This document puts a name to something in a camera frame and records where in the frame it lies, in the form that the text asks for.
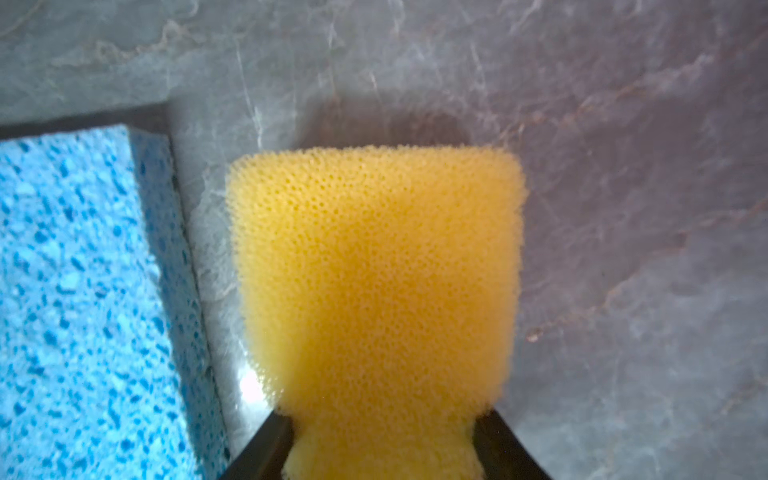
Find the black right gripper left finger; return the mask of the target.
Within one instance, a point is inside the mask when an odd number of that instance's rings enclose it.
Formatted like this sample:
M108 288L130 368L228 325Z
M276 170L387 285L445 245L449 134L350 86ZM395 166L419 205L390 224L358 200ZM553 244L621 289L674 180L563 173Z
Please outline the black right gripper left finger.
M272 412L220 480L282 480L283 466L293 446L292 421Z

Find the yellow sponge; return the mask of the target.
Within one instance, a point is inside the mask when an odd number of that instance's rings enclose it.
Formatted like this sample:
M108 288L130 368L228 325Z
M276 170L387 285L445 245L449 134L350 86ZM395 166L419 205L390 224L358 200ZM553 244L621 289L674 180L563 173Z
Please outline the yellow sponge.
M509 373L525 177L491 147L243 157L226 185L250 352L287 479L481 479Z

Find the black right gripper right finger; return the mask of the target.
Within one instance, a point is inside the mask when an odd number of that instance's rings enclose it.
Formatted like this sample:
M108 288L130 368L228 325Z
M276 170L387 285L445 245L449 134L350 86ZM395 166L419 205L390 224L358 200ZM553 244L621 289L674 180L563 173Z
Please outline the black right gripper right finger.
M551 480L495 409L476 420L473 446L487 480Z

